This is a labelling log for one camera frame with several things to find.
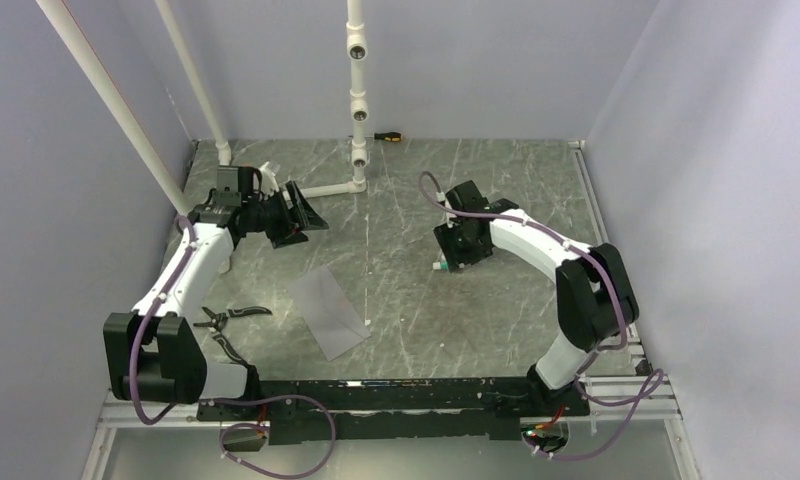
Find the transparent plastic sheet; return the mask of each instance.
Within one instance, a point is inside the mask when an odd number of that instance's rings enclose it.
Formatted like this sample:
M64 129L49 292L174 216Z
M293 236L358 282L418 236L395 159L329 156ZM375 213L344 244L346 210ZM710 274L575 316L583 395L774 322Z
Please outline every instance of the transparent plastic sheet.
M337 358L371 336L326 265L291 282L288 294L327 360Z

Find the screwdriver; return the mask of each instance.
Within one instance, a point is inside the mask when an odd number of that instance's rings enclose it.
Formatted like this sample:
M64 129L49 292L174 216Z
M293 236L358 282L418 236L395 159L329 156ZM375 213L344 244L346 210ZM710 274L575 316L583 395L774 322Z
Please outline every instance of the screwdriver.
M365 135L366 137L371 137L374 140L382 140L384 142L399 142L403 140L403 135L400 132L385 132L385 133L374 133L373 135ZM348 135L347 138L353 138L353 135Z

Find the white pvc pipe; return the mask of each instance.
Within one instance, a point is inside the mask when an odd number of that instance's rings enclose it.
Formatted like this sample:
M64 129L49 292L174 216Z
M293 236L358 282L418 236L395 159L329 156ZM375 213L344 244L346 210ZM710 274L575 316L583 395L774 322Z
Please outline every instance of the white pvc pipe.
M223 132L223 127L217 114L215 114L214 107L212 107L207 89L203 85L202 79L200 79L197 65L191 57L191 52L188 51L188 45L185 43L185 37L179 29L179 23L176 22L176 17L173 15L170 2L168 0L156 0L156 7L159 9L159 14L164 21L168 35L170 35L170 40L173 42L174 48L176 48L176 54L182 62L182 67L185 69L185 74L188 76L188 81L191 83L191 89L194 90L194 95L197 97L203 116L206 117L206 123L209 124L209 128L212 131L215 146L217 147L218 161L221 165L229 165L232 163L232 149L229 147L229 141Z
M364 23L362 0L347 0L347 23L354 27Z
M100 98L103 99L114 119L117 120L120 128L123 129L123 133L129 139L129 142L138 151L141 160L144 161L156 182L164 190L164 194L167 195L170 203L173 204L173 207L176 208L180 215L187 215L191 211L191 205L164 167L161 158L159 158L158 153L150 143L150 139L138 124L138 120L132 114L132 110L120 94L120 90L118 90L114 80L109 76L105 66L100 62L94 47L85 38L82 28L73 18L70 10L67 9L67 5L62 0L36 1L67 46L67 49L70 50L73 58L76 59L76 62L88 77L88 80L94 86L94 89L100 95Z
M303 194L303 198L317 198L326 197L329 195L340 195L342 193L361 193L366 189L367 184L365 183L346 182L339 183L337 185L302 188L300 189L300 193ZM286 200L291 200L288 198L288 192L283 192L283 195L285 196Z
M369 163L365 143L365 126L370 117L365 98L364 62L367 55L362 0L347 0L347 56L350 57L350 115L353 119L350 164L353 166L352 183L359 191L367 189L365 167Z

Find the pipe fitting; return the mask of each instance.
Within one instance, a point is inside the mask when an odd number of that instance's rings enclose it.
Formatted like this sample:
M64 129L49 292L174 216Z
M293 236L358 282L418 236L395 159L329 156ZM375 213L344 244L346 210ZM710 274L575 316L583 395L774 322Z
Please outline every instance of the pipe fitting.
M347 35L347 56L361 62L368 55L368 43L364 35Z
M364 122L368 119L368 102L364 98L365 92L358 98L353 98L350 102L350 115L356 122Z
M221 165L232 164L232 149L229 147L229 142L215 142L217 147L217 160Z

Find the metal frame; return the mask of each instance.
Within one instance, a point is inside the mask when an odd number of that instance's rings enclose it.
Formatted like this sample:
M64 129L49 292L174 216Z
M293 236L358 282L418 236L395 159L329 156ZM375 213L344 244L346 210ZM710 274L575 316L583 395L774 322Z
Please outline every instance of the metal frame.
M600 209L591 187L591 181L586 170L585 160L580 148L571 146L570 154L573 156L581 183L583 184L586 202L595 225L597 240L608 241L606 229L600 216ZM639 366L647 362L641 337L635 325L628 329L630 338L629 352L633 365L637 371ZM614 377L585 377L586 390L589 394L607 400L620 399L636 395L644 383L645 376L614 376ZM597 431L597 422L620 421L630 409L629 405L621 407L603 407L590 403L590 414L587 416L569 416L569 422L591 422L592 434ZM94 440L88 455L88 460L83 470L83 480L101 480L105 474L112 445L119 429L132 428L204 428L221 429L235 422L199 422L197 420L198 405L178 405L154 427L148 427L138 420L131 403L117 400L111 393L107 396L100 414ZM363 411L333 411L334 413L364 414ZM523 417L522 424L540 423L549 420L549 417ZM683 425L682 414L677 404L676 395L667 376L663 384L650 397L639 403L638 410L633 416L633 421L664 420L668 440L676 460L680 477L684 480L700 479L700 471L689 444L688 435Z

